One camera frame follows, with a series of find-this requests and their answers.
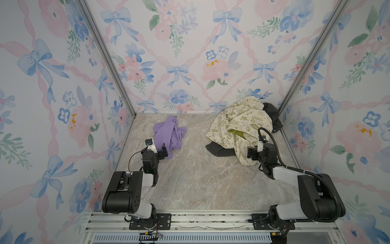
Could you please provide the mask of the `purple cloth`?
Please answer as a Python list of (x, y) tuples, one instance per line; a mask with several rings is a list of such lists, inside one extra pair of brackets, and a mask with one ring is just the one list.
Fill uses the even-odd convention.
[(177, 117), (170, 115), (164, 122), (153, 126), (154, 144), (158, 151), (165, 145), (168, 159), (173, 158), (173, 150), (182, 148), (182, 139), (185, 136), (186, 127), (178, 127)]

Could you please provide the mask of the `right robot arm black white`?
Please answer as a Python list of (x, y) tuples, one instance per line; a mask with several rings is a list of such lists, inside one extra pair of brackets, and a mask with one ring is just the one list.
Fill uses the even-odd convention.
[(278, 231), (292, 229), (296, 222), (334, 222), (344, 217), (346, 208), (331, 178), (324, 173), (283, 166), (274, 144), (265, 143), (263, 149), (249, 148), (247, 157), (259, 161), (259, 170), (272, 180), (282, 181), (299, 191), (299, 200), (270, 206), (267, 214), (254, 213), (248, 222), (255, 229)]

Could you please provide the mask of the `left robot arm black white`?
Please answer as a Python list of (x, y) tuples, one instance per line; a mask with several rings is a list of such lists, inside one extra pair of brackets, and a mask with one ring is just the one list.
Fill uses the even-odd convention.
[(154, 204), (141, 199), (142, 189), (157, 185), (159, 161), (168, 156), (161, 150), (145, 148), (141, 151), (143, 167), (139, 171), (113, 173), (102, 201), (102, 211), (108, 214), (126, 213), (124, 220), (130, 230), (157, 230), (163, 227)]

